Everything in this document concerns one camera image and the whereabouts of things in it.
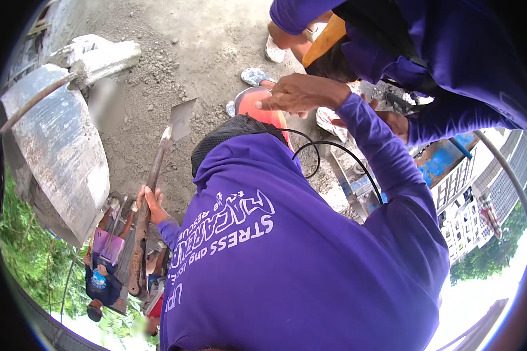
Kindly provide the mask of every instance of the concrete block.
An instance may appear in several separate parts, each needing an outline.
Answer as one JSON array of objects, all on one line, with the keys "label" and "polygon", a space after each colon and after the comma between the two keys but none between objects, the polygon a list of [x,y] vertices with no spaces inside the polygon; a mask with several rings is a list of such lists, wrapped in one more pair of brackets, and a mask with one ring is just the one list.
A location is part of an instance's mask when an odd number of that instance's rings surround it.
[{"label": "concrete block", "polygon": [[70,68],[78,74],[71,86],[84,89],[139,63],[141,46],[134,41],[115,43],[83,54]]},{"label": "concrete block", "polygon": [[99,35],[95,35],[95,34],[81,35],[79,37],[72,39],[72,43],[85,44],[86,47],[89,48],[88,50],[86,50],[86,52],[90,50],[95,50],[95,49],[102,49],[102,48],[113,45],[113,42],[107,40],[106,38],[102,38]]},{"label": "concrete block", "polygon": [[82,58],[86,52],[112,46],[113,42],[97,36],[86,34],[72,39],[72,43],[53,52],[47,58],[47,63],[52,63],[62,68],[69,68],[74,62]]}]

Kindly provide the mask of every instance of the sandal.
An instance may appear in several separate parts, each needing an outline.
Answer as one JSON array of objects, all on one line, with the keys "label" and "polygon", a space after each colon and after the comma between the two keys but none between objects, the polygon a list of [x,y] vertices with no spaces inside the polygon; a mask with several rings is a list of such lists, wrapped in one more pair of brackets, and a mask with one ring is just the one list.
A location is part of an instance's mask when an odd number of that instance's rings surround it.
[{"label": "sandal", "polygon": [[318,38],[318,36],[322,33],[322,31],[324,30],[324,28],[326,28],[326,25],[327,23],[315,23],[315,28],[316,30],[315,31],[312,31],[311,29],[309,29],[308,27],[304,29],[304,34],[306,35],[306,38],[311,42],[311,43],[314,43],[314,41],[316,40],[316,38]]},{"label": "sandal", "polygon": [[271,38],[271,35],[267,36],[267,43],[265,45],[265,54],[267,58],[275,63],[281,63],[285,60],[285,50],[280,49]]},{"label": "sandal", "polygon": [[230,117],[236,116],[236,110],[234,109],[234,101],[229,101],[226,103],[226,114]]},{"label": "sandal", "polygon": [[244,72],[240,74],[240,78],[242,78],[243,81],[253,87],[258,87],[260,85],[260,82],[263,80],[269,80],[274,83],[277,83],[277,81],[267,75],[267,73],[255,67],[246,68]]}]

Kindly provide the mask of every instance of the shovel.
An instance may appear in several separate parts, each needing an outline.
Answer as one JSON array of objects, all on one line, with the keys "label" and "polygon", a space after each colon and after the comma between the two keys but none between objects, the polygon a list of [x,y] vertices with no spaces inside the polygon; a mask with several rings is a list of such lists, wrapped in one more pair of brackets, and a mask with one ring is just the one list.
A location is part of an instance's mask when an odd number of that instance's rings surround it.
[{"label": "shovel", "polygon": [[[156,149],[155,160],[148,173],[147,186],[153,191],[156,189],[156,182],[164,152],[166,151],[170,140],[176,142],[182,137],[189,134],[189,119],[193,112],[193,107],[197,98],[172,106],[170,112],[170,123],[164,133],[160,144]],[[129,293],[139,299],[145,299],[147,296],[147,268],[146,268],[146,251],[148,239],[148,223],[150,222],[150,209],[145,198],[137,199],[141,202],[141,210],[136,222],[135,246],[129,267]]]}]

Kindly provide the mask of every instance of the dark blue shirt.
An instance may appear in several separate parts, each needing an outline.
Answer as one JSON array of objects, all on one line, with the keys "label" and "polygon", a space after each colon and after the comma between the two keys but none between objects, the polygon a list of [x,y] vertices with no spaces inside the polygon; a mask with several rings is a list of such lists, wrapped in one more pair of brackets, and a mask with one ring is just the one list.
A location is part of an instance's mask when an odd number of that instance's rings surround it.
[{"label": "dark blue shirt", "polygon": [[[98,272],[98,264],[103,264],[107,270],[107,276],[102,276]],[[117,302],[121,293],[121,282],[113,275],[115,268],[108,261],[99,258],[99,255],[92,255],[92,267],[86,265],[86,294],[91,299],[98,299],[104,306],[111,306]]]}]

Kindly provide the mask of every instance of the white building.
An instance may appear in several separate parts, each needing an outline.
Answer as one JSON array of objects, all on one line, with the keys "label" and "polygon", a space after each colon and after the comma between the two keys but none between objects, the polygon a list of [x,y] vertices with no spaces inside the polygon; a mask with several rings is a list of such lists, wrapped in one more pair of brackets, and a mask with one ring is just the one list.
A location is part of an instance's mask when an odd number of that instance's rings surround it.
[{"label": "white building", "polygon": [[[527,132],[489,128],[487,137],[510,163],[523,186],[527,184]],[[439,214],[443,237],[449,247],[451,264],[475,247],[482,247],[492,238],[492,231],[479,217],[479,203],[469,201],[469,194],[478,199],[483,192],[491,194],[502,224],[515,207],[518,196],[506,173],[492,153],[481,142],[470,151],[443,179],[431,187]]]}]

